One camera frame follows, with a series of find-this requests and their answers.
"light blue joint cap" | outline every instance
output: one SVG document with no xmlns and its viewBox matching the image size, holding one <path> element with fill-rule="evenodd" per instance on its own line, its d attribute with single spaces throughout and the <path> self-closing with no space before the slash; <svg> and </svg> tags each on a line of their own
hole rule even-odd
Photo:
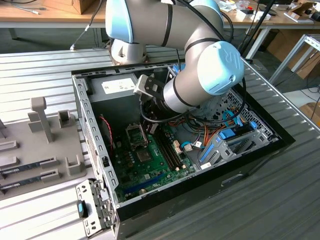
<svg viewBox="0 0 320 240">
<path fill-rule="evenodd" d="M 202 88 L 215 96 L 224 94 L 243 79 L 245 65 L 232 44 L 218 41 L 201 53 L 197 73 Z"/>
<path fill-rule="evenodd" d="M 133 31 L 125 0 L 106 1 L 105 30 L 110 38 L 133 43 Z"/>
<path fill-rule="evenodd" d="M 192 2 L 190 2 L 190 5 L 193 7 L 205 6 L 205 7 L 211 8 L 212 10 L 216 11 L 220 15 L 222 24 L 224 24 L 224 21 L 220 12 L 220 7 L 215 2 L 215 0 L 193 0 Z"/>
</svg>

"motherboard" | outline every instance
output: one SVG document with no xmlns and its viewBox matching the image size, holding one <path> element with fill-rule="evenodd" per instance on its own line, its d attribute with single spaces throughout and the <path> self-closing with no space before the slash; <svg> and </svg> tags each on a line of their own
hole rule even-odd
<svg viewBox="0 0 320 240">
<path fill-rule="evenodd" d="M 181 151 L 169 126 L 145 134 L 140 124 L 128 126 L 115 138 L 112 165 L 119 186 L 119 202 L 148 193 L 195 172 L 190 159 Z"/>
</svg>

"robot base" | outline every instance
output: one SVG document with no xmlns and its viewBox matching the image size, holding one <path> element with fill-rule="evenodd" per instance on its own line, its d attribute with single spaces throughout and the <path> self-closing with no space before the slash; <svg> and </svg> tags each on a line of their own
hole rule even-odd
<svg viewBox="0 0 320 240">
<path fill-rule="evenodd" d="M 113 65 L 130 65 L 147 63 L 146 46 L 141 43 L 127 43 L 115 39 L 108 50 Z"/>
</svg>

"gray fixture post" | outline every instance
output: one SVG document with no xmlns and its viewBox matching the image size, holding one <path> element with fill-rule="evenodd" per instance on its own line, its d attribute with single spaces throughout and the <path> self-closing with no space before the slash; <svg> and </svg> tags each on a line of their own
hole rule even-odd
<svg viewBox="0 0 320 240">
<path fill-rule="evenodd" d="M 6 128 L 6 126 L 4 125 L 4 123 L 0 119 L 0 139 L 5 139 L 5 135 L 1 132 L 1 130 L 5 129 L 5 128 Z"/>
<path fill-rule="evenodd" d="M 46 99 L 44 97 L 33 97 L 30 100 L 31 109 L 38 113 L 48 143 L 52 143 L 54 141 L 54 136 L 51 133 L 49 122 L 45 114 L 45 109 L 47 108 Z"/>
</svg>

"workbench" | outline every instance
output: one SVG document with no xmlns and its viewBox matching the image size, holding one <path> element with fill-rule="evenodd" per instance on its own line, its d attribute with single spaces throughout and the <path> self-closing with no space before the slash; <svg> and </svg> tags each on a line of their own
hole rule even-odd
<svg viewBox="0 0 320 240">
<path fill-rule="evenodd" d="M 40 6 L 43 0 L 38 0 L 35 3 L 27 4 L 28 6 Z M 85 28 L 90 21 L 90 18 L 97 8 L 99 1 L 87 9 L 84 14 L 74 14 L 58 9 L 46 7 L 47 10 L 40 11 L 40 15 L 36 15 L 27 11 L 13 7 L 9 3 L 0 1 L 0 28 L 10 29 L 11 36 L 15 35 L 15 28 Z M 257 3 L 250 0 L 250 5 L 253 9 L 257 8 Z M 284 15 L 285 11 L 276 10 L 277 16 L 272 16 L 270 20 L 265 20 L 260 26 L 261 32 L 256 37 L 253 46 L 248 52 L 246 58 L 252 59 L 259 47 L 265 40 L 271 29 L 320 29 L 320 22 L 314 24 L 296 23 Z M 235 29 L 249 29 L 252 20 L 246 18 L 242 20 L 235 10 L 226 12 L 233 22 Z M 106 4 L 104 3 L 94 18 L 92 28 L 105 28 Z M 253 28 L 257 24 L 257 20 L 253 23 Z M 230 28 L 226 19 L 224 19 L 224 27 Z"/>
<path fill-rule="evenodd" d="M 147 47 L 151 61 L 176 59 L 173 49 Z M 46 97 L 47 116 L 77 116 L 71 71 L 111 66 L 108 51 L 86 49 L 0 55 L 0 118 L 28 118 L 29 98 Z M 134 235 L 132 240 L 318 239 L 320 129 L 245 63 L 247 91 L 296 142 L 255 174 L 195 206 Z M 1 239 L 86 239 L 75 186 L 94 177 L 84 136 L 87 175 L 0 201 Z M 112 240 L 111 231 L 94 240 Z"/>
</svg>

